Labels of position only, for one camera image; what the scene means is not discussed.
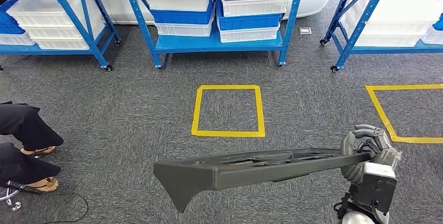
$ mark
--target blue plastic bin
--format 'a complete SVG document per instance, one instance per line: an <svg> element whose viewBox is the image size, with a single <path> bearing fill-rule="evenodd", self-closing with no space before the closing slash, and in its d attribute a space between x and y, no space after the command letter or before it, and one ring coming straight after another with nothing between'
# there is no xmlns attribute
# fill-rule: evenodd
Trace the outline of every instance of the blue plastic bin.
<svg viewBox="0 0 443 224"><path fill-rule="evenodd" d="M0 34L23 34L25 31L14 20L9 23L0 23Z"/></svg>
<svg viewBox="0 0 443 224"><path fill-rule="evenodd" d="M443 14L440 16L440 20L433 24L435 30L443 31Z"/></svg>
<svg viewBox="0 0 443 224"><path fill-rule="evenodd" d="M263 14L236 17L223 16L223 4L216 0L217 17L220 30L238 30L252 28L278 27L282 14Z"/></svg>
<svg viewBox="0 0 443 224"><path fill-rule="evenodd" d="M8 9L10 9L17 1L18 0L7 0L0 5L0 23L16 22L13 17L6 13L6 11L8 11Z"/></svg>
<svg viewBox="0 0 443 224"><path fill-rule="evenodd" d="M214 1L209 0L206 11L150 10L156 23L207 25L211 19Z"/></svg>

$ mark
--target black pants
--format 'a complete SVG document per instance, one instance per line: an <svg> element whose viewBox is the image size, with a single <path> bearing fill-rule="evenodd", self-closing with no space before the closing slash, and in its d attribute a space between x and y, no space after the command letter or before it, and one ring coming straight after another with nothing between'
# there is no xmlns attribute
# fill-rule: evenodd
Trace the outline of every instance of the black pants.
<svg viewBox="0 0 443 224"><path fill-rule="evenodd" d="M40 118L39 108L0 104L0 135L13 135L25 150L59 146L63 139ZM30 184L56 176L61 168L27 156L12 143L0 144L0 182Z"/></svg>

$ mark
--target yellow tape square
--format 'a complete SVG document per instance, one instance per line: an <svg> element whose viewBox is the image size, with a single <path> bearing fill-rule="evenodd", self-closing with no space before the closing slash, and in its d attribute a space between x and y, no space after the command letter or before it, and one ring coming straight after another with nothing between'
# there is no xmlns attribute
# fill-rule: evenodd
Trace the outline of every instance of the yellow tape square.
<svg viewBox="0 0 443 224"><path fill-rule="evenodd" d="M209 131L199 130L200 106L202 104L203 90L239 90L239 89L253 89L255 91L255 105L257 108L257 122L259 124L258 131ZM197 90L197 97L195 98L194 120L191 128L192 135L196 136L213 136L213 137L264 137L264 118L262 97L260 94L260 87L257 85L201 85Z"/></svg>
<svg viewBox="0 0 443 224"><path fill-rule="evenodd" d="M428 85L384 85L384 86L368 86L365 85L368 90L369 96L383 121L384 126L391 135L393 142L406 142L406 143L421 143L421 144L443 144L443 137L400 137L395 133L394 128L389 122L388 117L383 111L380 102L375 95L376 90L420 90L420 89L443 89L443 84L428 84Z"/></svg>

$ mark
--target black cable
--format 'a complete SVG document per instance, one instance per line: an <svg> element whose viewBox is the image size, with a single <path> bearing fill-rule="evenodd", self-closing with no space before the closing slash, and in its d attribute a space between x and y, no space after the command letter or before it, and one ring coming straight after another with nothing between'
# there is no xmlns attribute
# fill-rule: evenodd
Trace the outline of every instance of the black cable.
<svg viewBox="0 0 443 224"><path fill-rule="evenodd" d="M29 57L31 57L31 55L28 55L28 56L26 56L26 57L22 58L22 59L21 59L21 60L19 60L19 61L14 61L13 63L20 63L20 62L22 62L22 61L26 60L26 59L27 59L27 58L29 58Z"/></svg>
<svg viewBox="0 0 443 224"><path fill-rule="evenodd" d="M88 214L88 212L89 212L89 204L88 204L88 201L87 201L83 196L81 196L80 194L76 194L76 193L67 193L67 194L42 195L42 192L34 192L34 191L30 191L30 190L26 190L26 189L24 189L24 188L19 188L19 187L14 186L14 185L8 185L8 184L6 184L6 183L0 183L0 187L3 187L3 188L10 188L10 189L14 189L14 190L22 191L22 192L25 192L25 193L30 193L30 194L38 194L38 195L46 196L46 197L52 197L52 196L64 196L64 195L78 195L78 196L80 196L80 198L82 198L83 201L86 203L86 212L85 212L80 218L78 218L78 219L76 219L76 220L67 220L67 221L49 221L49 222L45 222L45 223L43 223L43 224L50 224L50 223L74 223L74 222L78 222L79 220L83 219L83 218Z"/></svg>
<svg viewBox="0 0 443 224"><path fill-rule="evenodd" d="M45 222L43 224L50 224L50 223L74 223L74 222L78 222L79 220L83 219L89 211L89 204L88 201L81 195L76 194L76 193L68 193L68 194L53 194L53 195L45 195L46 197L52 197L52 196L63 196L63 195L77 195L80 196L80 198L83 199L83 201L86 203L86 212L78 219L76 220L66 220L66 221L49 221L49 222Z"/></svg>
<svg viewBox="0 0 443 224"><path fill-rule="evenodd" d="M380 216L378 215L377 207L375 206L375 204L376 204L376 202L375 202L375 201L372 201L372 203L371 203L372 213L374 214L375 219L376 219L379 223L384 224L384 222L380 219Z"/></svg>
<svg viewBox="0 0 443 224"><path fill-rule="evenodd" d="M337 207L340 206L341 204L342 204L341 202L334 204L334 206L333 206L334 211L336 211L338 213L340 211L340 209L337 209Z"/></svg>

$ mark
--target sandal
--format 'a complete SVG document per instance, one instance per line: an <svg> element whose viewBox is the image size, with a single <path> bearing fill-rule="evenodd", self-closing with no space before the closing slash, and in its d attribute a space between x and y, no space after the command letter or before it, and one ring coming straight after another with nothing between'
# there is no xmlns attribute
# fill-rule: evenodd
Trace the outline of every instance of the sandal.
<svg viewBox="0 0 443 224"><path fill-rule="evenodd" d="M51 146L51 147L47 147L47 148L43 148L40 150L35 150L35 151L27 151L24 148L22 148L20 151L25 154L25 155L48 155L50 153L52 153L53 151L55 151L56 146Z"/></svg>
<svg viewBox="0 0 443 224"><path fill-rule="evenodd" d="M44 181L46 181L46 184L43 186L37 186L37 185L34 186L33 185L33 184L39 184L39 182L44 182ZM51 192L51 191L55 191L58 188L59 181L54 177L49 177L49 178L43 179L41 181L28 184L27 186L35 188L41 192Z"/></svg>

